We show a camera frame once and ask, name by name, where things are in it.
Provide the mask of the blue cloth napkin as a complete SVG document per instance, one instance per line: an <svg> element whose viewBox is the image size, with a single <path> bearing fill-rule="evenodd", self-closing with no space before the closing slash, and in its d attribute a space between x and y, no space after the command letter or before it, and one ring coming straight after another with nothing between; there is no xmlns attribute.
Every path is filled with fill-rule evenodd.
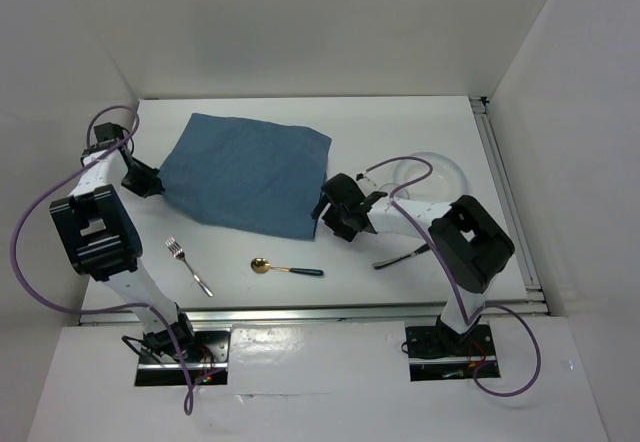
<svg viewBox="0 0 640 442"><path fill-rule="evenodd" d="M194 113L160 167L163 196L199 224L311 241L331 143L309 127Z"/></svg>

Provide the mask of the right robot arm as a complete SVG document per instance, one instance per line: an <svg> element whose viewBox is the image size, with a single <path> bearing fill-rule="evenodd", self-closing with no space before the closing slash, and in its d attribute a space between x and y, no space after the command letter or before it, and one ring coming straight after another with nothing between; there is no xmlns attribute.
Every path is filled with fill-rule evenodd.
<svg viewBox="0 0 640 442"><path fill-rule="evenodd" d="M348 242L360 233L420 238L440 263L452 290L436 319L436 341L448 354L460 353L487 306L487 292L514 255L515 246L471 195L453 202L426 202L365 192L363 177L340 173L323 184L311 217Z"/></svg>

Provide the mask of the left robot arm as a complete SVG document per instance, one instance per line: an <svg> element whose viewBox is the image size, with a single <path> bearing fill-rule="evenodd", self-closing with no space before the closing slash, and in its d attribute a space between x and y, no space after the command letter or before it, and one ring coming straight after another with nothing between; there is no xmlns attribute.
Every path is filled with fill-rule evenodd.
<svg viewBox="0 0 640 442"><path fill-rule="evenodd" d="M198 338L144 267L141 238L119 197L120 188L143 198L162 194L158 171L126 148L110 153L104 144L86 149L81 162L86 171L76 187L49 207L72 267L117 294L141 322L148 351L189 359Z"/></svg>

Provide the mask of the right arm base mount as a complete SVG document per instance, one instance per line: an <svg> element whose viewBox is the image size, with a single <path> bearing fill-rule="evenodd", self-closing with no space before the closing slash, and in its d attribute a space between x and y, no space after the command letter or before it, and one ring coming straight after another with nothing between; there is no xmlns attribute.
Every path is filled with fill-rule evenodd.
<svg viewBox="0 0 640 442"><path fill-rule="evenodd" d="M412 382L479 379L501 376L493 334L488 324L477 326L458 346L446 346L435 326L408 326L400 350L409 359Z"/></svg>

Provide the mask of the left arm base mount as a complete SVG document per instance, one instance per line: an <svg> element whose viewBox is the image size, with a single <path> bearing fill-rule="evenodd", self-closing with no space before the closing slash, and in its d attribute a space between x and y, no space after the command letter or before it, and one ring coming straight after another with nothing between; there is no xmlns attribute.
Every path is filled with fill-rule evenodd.
<svg viewBox="0 0 640 442"><path fill-rule="evenodd" d="M196 330L195 342L183 357L192 381L202 377L201 386L226 385L231 330ZM153 354L138 339L129 337L127 343L138 356L134 385L136 387L184 386L185 379L176 356Z"/></svg>

